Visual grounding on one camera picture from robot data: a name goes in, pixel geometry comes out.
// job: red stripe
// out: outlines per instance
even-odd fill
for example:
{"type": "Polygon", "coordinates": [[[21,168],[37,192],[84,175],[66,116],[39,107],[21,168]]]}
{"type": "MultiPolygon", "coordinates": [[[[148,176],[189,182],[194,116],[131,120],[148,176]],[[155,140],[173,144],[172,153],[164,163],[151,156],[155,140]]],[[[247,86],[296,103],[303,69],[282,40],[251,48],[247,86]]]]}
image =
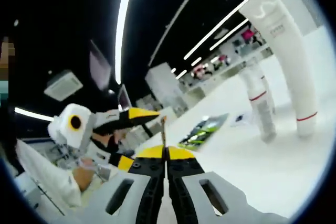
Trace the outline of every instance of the red stripe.
{"type": "Polygon", "coordinates": [[[316,116],[316,114],[317,114],[317,112],[315,112],[313,115],[310,115],[306,118],[296,119],[296,121],[301,122],[301,121],[304,121],[304,120],[308,120],[308,119],[312,118],[313,116],[316,116]]]}
{"type": "Polygon", "coordinates": [[[254,97],[252,99],[250,99],[250,101],[255,101],[257,100],[258,98],[262,97],[264,94],[266,94],[266,91],[264,93],[261,93],[260,95],[258,95],[257,97],[254,97]]]}

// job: pink object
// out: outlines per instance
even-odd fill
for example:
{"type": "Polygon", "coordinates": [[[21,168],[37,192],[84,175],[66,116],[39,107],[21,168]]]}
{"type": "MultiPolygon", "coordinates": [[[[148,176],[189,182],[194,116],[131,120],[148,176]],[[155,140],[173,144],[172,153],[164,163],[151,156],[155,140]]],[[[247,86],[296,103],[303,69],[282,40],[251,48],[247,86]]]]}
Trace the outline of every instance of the pink object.
{"type": "Polygon", "coordinates": [[[249,40],[253,37],[254,32],[252,32],[250,29],[247,29],[245,32],[241,34],[244,40],[249,40]]]}

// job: green object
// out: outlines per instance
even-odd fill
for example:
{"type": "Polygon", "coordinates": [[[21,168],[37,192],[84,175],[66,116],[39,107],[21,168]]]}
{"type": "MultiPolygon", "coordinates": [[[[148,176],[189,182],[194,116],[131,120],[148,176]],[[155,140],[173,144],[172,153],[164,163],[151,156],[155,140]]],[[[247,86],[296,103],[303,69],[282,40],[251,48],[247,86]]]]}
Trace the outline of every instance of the green object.
{"type": "Polygon", "coordinates": [[[200,121],[177,146],[191,151],[198,150],[225,123],[227,117],[228,113],[200,121]]]}

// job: black ceiling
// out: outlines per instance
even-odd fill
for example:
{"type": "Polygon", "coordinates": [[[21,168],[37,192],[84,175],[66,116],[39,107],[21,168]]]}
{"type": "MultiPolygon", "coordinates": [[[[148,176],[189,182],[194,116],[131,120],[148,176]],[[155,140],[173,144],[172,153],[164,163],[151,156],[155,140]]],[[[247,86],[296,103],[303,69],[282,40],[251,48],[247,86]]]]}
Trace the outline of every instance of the black ceiling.
{"type": "MultiPolygon", "coordinates": [[[[150,56],[184,0],[130,0],[122,51],[122,82],[132,101],[146,95],[144,82],[150,56]]],[[[154,65],[167,61],[177,72],[209,54],[210,38],[187,61],[184,55],[242,0],[190,0],[158,51],[154,65]]],[[[15,106],[44,115],[59,114],[68,103],[92,111],[117,107],[115,95],[100,91],[89,74],[89,40],[93,39],[114,67],[114,41],[120,0],[9,0],[7,30],[15,44],[15,62],[9,70],[9,99],[15,106]],[[14,20],[19,25],[14,27],[14,20]],[[43,94],[55,74],[70,69],[84,84],[59,103],[43,94]]],[[[224,27],[243,21],[236,14],[224,27]]],[[[111,78],[110,88],[119,86],[111,78]]],[[[20,116],[22,128],[32,128],[20,116]]]]}

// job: white lab coat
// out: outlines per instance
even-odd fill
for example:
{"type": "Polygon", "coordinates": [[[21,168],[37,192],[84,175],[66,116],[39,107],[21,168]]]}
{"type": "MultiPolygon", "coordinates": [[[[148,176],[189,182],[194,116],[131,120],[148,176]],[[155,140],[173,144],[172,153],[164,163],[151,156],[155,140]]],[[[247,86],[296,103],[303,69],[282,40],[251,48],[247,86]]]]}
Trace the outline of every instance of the white lab coat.
{"type": "Polygon", "coordinates": [[[26,173],[41,183],[55,202],[62,201],[71,207],[81,206],[81,192],[70,170],[53,165],[21,140],[17,141],[16,153],[26,173]]]}

